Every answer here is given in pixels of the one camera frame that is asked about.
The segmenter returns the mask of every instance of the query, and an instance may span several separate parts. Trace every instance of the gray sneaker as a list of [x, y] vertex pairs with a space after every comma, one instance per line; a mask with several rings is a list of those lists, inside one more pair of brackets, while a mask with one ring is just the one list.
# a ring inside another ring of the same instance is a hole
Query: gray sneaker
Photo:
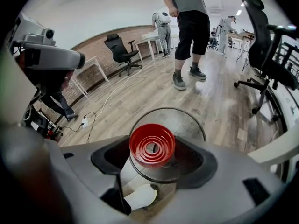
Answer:
[[179, 91], [184, 91], [185, 89], [187, 89], [186, 84], [182, 79], [182, 76], [179, 76], [177, 73], [173, 74], [172, 82], [174, 88], [176, 88]]
[[190, 66], [189, 75], [196, 77], [199, 80], [206, 80], [205, 73], [202, 73], [200, 68], [196, 67], [195, 69]]

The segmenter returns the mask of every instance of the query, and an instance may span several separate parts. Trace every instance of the office chair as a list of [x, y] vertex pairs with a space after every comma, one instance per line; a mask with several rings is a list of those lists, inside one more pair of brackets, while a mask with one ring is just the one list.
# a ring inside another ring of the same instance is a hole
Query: office chair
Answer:
[[[261, 97], [258, 106], [252, 109], [253, 114], [261, 109], [263, 100], [266, 93], [269, 92], [268, 86], [271, 79], [274, 80], [273, 89], [276, 90], [278, 82], [291, 88], [292, 90], [299, 88], [299, 83], [296, 77], [285, 67], [286, 61], [278, 63], [273, 60], [275, 52], [280, 44], [281, 37], [287, 35], [293, 39], [296, 39], [296, 31], [288, 30], [279, 26], [269, 25], [268, 18], [263, 12], [264, 4], [261, 0], [242, 0], [250, 21], [254, 28], [255, 38], [249, 49], [249, 61], [252, 67], [261, 71], [261, 77], [265, 79], [265, 83], [261, 84], [254, 79], [248, 79], [245, 81], [238, 81], [234, 83], [234, 87], [238, 87], [239, 84], [257, 89], [261, 92]], [[270, 32], [274, 33], [274, 39], [271, 40]], [[291, 54], [293, 51], [290, 48], [287, 54]]]
[[128, 76], [130, 75], [130, 70], [132, 67], [140, 67], [141, 65], [132, 65], [131, 58], [138, 54], [138, 50], [133, 50], [133, 41], [128, 42], [131, 45], [132, 52], [128, 53], [127, 49], [123, 45], [122, 39], [117, 34], [110, 34], [107, 36], [107, 40], [104, 41], [105, 45], [112, 51], [113, 60], [118, 62], [120, 65], [122, 63], [127, 63], [127, 66], [124, 67], [118, 76], [121, 76], [121, 73], [126, 71]]

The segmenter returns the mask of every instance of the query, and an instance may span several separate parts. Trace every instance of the trousers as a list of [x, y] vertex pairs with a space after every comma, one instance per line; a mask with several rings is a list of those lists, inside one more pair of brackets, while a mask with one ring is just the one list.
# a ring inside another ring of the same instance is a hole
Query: trousers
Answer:
[[164, 54], [170, 54], [171, 52], [171, 44], [170, 44], [170, 26], [159, 27], [158, 34], [160, 38], [160, 42], [163, 48]]
[[[56, 104], [52, 98], [55, 99], [61, 105], [61, 107]], [[43, 103], [50, 109], [54, 110], [58, 114], [61, 114], [62, 116], [66, 117], [67, 115], [74, 113], [72, 108], [70, 108], [67, 104], [66, 99], [62, 95], [61, 91], [45, 94], [43, 97], [41, 97], [41, 101], [43, 101]]]
[[226, 46], [226, 31], [221, 30], [220, 31], [220, 37], [219, 37], [219, 46], [218, 46], [218, 51], [221, 53], [225, 53], [225, 46]]

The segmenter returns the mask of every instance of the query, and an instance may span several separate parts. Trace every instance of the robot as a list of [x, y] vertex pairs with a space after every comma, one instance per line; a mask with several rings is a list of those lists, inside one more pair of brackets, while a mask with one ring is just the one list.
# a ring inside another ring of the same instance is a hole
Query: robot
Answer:
[[[48, 90], [60, 88], [68, 71], [84, 65], [83, 54], [57, 48], [53, 36], [53, 30], [20, 14], [8, 39], [10, 54], [25, 49], [24, 75], [36, 87], [29, 106]], [[135, 223], [127, 216], [120, 183], [130, 156], [129, 135], [59, 148], [30, 128], [5, 120], [2, 124], [3, 188], [14, 188], [13, 195], [7, 192], [3, 198], [17, 198], [11, 202], [19, 212], [12, 219]], [[197, 153], [202, 165], [176, 181], [174, 198], [152, 223], [253, 223], [286, 188], [246, 155], [187, 137], [176, 137], [176, 143]]]

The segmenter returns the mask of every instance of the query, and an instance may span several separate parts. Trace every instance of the chair wheel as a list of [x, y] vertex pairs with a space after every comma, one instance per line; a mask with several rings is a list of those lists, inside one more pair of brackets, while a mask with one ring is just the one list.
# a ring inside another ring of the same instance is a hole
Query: chair wheel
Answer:
[[274, 122], [278, 121], [279, 120], [279, 115], [278, 114], [274, 114], [272, 120]]
[[253, 114], [257, 114], [258, 109], [257, 109], [257, 108], [253, 108], [253, 109], [251, 110], [251, 112], [252, 112]]

